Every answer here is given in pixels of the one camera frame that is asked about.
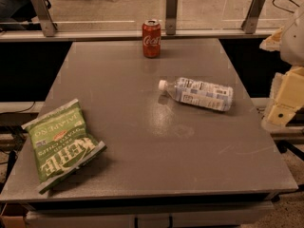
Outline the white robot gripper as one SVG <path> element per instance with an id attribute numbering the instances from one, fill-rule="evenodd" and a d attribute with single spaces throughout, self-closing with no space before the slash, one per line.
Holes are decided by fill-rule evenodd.
<path id="1" fill-rule="evenodd" d="M 304 3 L 259 48 L 280 51 L 281 59 L 293 65 L 285 74 L 275 74 L 261 121 L 267 131 L 280 130 L 304 107 Z"/>

